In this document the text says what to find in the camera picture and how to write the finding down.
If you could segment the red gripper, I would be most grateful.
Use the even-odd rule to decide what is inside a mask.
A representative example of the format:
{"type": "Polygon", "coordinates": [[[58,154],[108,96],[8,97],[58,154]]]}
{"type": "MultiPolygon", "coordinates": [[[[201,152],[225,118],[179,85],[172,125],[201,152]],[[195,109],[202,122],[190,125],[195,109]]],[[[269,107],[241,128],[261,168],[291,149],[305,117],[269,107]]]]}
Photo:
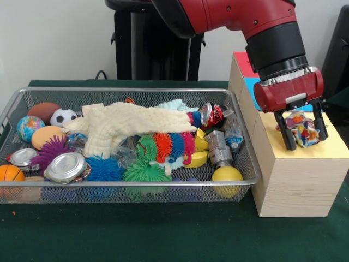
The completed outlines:
{"type": "Polygon", "coordinates": [[[283,110],[291,105],[301,107],[311,103],[314,125],[319,130],[319,141],[327,139],[322,104],[318,99],[323,95],[323,90],[323,76],[316,67],[306,67],[254,84],[257,104],[263,112],[273,112],[287,150],[294,151],[297,147],[293,133],[283,117],[283,110]]]}

